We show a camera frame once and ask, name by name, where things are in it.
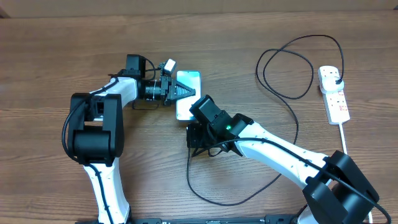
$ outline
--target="white cord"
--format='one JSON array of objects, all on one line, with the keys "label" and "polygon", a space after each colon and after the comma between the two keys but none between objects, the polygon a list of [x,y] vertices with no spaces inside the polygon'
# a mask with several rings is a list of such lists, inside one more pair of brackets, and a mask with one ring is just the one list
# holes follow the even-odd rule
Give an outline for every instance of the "white cord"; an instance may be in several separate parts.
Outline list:
[{"label": "white cord", "polygon": [[[343,123],[338,123],[338,127],[340,129],[340,136],[341,136],[341,143],[343,144],[343,151],[345,154],[347,154],[346,138],[344,137]],[[369,223],[372,224],[373,223],[372,212],[369,212],[368,218],[369,218]]]},{"label": "white cord", "polygon": [[344,137],[343,124],[338,123],[338,127],[340,129],[340,136],[341,136],[341,143],[343,144],[343,151],[345,154],[347,154],[346,138]]}]

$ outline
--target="smartphone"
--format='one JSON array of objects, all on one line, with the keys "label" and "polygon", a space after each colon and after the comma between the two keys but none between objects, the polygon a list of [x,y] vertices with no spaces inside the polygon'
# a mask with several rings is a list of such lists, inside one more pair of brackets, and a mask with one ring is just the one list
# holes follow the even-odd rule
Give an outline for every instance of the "smartphone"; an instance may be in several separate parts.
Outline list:
[{"label": "smartphone", "polygon": [[201,96],[201,81],[200,81],[200,72],[199,71],[178,71],[177,72],[177,81],[189,86],[190,88],[194,88],[196,91],[195,96],[189,96],[180,100],[177,100],[175,107],[175,115],[177,120],[180,121],[194,121],[195,117],[189,112],[192,104],[200,99]]}]

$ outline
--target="white power strip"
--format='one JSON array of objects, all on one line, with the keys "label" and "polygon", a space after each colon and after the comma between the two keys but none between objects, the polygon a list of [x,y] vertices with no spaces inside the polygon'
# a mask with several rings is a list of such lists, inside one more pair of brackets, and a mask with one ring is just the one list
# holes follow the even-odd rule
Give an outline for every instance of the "white power strip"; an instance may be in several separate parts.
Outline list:
[{"label": "white power strip", "polygon": [[[347,154],[343,123],[348,121],[350,117],[348,113],[347,101],[343,91],[344,82],[336,84],[335,80],[340,78],[338,69],[328,65],[322,66],[318,69],[318,77],[329,124],[338,124],[343,150],[344,153]],[[369,223],[373,223],[371,212],[369,212],[368,217]]]}]

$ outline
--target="wall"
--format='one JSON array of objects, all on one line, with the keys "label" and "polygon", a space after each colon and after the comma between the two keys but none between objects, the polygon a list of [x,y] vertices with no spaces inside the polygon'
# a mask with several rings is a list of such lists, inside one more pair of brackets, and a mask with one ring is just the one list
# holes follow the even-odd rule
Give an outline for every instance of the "wall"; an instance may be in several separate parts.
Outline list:
[{"label": "wall", "polygon": [[4,17],[393,9],[398,0],[0,0]]}]

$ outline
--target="wooden table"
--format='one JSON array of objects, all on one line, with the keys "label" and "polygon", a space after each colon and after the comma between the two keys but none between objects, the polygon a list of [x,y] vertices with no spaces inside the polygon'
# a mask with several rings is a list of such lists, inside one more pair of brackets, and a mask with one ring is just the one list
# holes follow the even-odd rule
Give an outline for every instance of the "wooden table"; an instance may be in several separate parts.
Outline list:
[{"label": "wooden table", "polygon": [[[351,120],[344,125],[348,152],[398,218],[398,13],[396,11],[111,16],[0,20],[0,223],[73,223],[95,219],[92,186],[82,166],[64,153],[60,132],[70,97],[108,82],[126,54],[155,63],[173,58],[180,70],[199,70],[203,94],[230,114],[243,113],[293,141],[286,107],[254,76],[260,54],[295,37],[328,34],[345,53],[345,93]],[[313,63],[341,68],[329,39],[289,47]],[[267,69],[269,82],[290,96],[310,81],[302,59],[280,54]],[[337,126],[328,124],[315,72],[300,100],[288,100],[300,121],[297,145],[331,155],[341,150]],[[185,178],[186,124],[175,107],[124,110],[121,157],[124,193],[135,217],[261,217],[295,213],[305,204],[285,177],[243,205],[206,203]],[[192,162],[192,185],[214,201],[238,202],[277,173],[230,152]],[[379,212],[375,220],[383,222]]]}]

